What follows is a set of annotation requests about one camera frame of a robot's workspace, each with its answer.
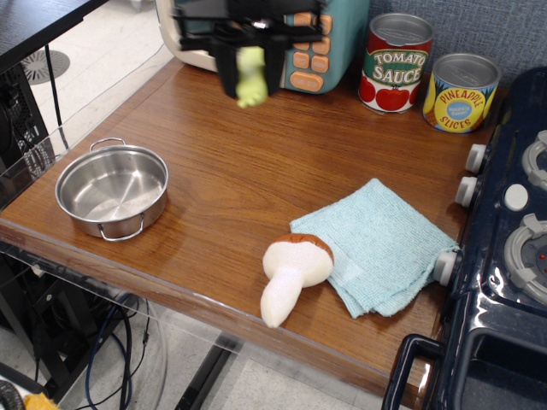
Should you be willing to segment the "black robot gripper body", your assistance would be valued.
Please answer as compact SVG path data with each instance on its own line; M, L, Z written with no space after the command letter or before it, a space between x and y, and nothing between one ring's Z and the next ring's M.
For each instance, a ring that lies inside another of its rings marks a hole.
M174 5L183 51L235 49L322 40L324 1L187 1Z

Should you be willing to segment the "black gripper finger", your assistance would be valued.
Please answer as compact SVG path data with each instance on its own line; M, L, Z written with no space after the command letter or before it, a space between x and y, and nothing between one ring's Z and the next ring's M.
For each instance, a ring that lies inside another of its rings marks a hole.
M282 36L263 37L262 49L264 50L265 80L268 95L271 97L280 88L281 76L285 66L285 38Z
M238 48L215 40L212 45L211 55L215 58L217 72L221 79L224 92L231 98L237 96L236 86L239 80Z

